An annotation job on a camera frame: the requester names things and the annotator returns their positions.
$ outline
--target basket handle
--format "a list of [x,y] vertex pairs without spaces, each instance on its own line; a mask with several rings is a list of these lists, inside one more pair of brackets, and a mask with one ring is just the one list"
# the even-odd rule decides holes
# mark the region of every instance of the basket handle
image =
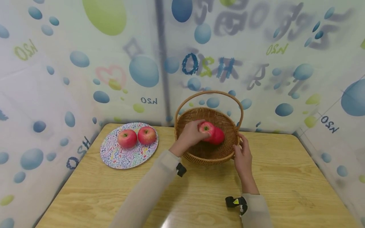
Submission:
[[222,92],[222,91],[217,91],[217,90],[208,90],[208,91],[202,91],[200,93],[195,93],[193,95],[191,95],[190,97],[188,97],[185,101],[183,101],[181,103],[181,105],[177,108],[176,110],[176,113],[175,113],[175,126],[177,125],[177,115],[179,114],[181,108],[188,102],[190,101],[191,99],[193,99],[194,97],[197,97],[197,96],[200,96],[200,95],[203,95],[203,94],[206,94],[206,93],[217,93],[217,94],[222,94],[222,95],[225,95],[227,97],[230,97],[232,98],[235,102],[237,102],[240,110],[241,110],[241,117],[239,119],[239,122],[238,122],[238,126],[237,126],[237,129],[239,130],[241,124],[242,124],[242,120],[243,120],[243,107],[242,107],[242,104],[239,100],[237,100],[237,98],[235,98],[234,96],[232,96],[231,94],[228,94],[226,92]]

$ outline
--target hand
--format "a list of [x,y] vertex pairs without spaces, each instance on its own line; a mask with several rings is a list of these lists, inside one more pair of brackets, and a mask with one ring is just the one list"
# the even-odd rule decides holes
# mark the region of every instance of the hand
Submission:
[[238,135],[241,138],[239,142],[241,148],[238,145],[234,145],[234,166],[241,179],[242,193],[259,195],[260,192],[252,175],[252,155],[249,141],[244,135]]
[[195,120],[186,124],[179,139],[172,145],[169,151],[177,157],[181,157],[189,147],[208,138],[210,136],[208,133],[201,133],[198,131],[198,124],[204,121],[205,120]]

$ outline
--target wood grain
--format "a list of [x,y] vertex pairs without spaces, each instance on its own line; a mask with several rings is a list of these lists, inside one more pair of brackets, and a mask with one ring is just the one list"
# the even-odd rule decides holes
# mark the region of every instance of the wood grain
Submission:
[[[174,142],[174,129],[155,127],[160,143],[144,164],[116,170],[100,158],[100,145],[120,124],[106,125],[55,198],[37,228],[108,227],[133,186]],[[253,155],[253,173],[266,198],[274,227],[354,228],[355,221],[297,138],[243,132]],[[188,172],[176,177],[152,211],[146,228],[241,227],[238,208],[225,197],[240,195],[233,161],[213,167],[183,160]]]

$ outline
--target wall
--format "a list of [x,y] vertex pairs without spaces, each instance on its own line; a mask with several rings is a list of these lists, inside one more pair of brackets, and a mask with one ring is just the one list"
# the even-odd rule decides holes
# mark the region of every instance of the wall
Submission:
[[[104,124],[173,125],[181,102],[204,90],[241,101],[242,130],[295,132],[359,224],[365,216],[357,203],[363,146],[355,136],[363,121],[338,102],[364,72],[362,2],[4,0],[0,6],[1,228],[38,222]],[[364,97],[354,93],[362,113]],[[199,106],[235,122],[240,115],[233,100],[214,94],[182,109]],[[324,115],[339,127],[334,133],[319,123]],[[341,142],[346,156],[336,152]]]

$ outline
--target pink heart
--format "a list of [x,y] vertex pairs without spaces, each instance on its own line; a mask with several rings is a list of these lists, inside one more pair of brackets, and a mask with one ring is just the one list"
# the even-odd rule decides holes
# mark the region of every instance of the pink heart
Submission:
[[[102,72],[106,72],[107,74],[112,76],[114,70],[121,72],[122,76],[120,78],[108,77],[107,80],[103,77]],[[106,68],[103,66],[98,66],[95,69],[95,73],[96,73],[97,77],[99,78],[99,80],[102,81],[103,83],[105,83],[106,85],[109,85],[109,80],[115,80],[120,84],[120,86],[122,88],[124,88],[126,81],[127,81],[126,73],[124,72],[123,68],[121,68],[120,66],[117,66],[117,65],[110,65],[109,68]]]

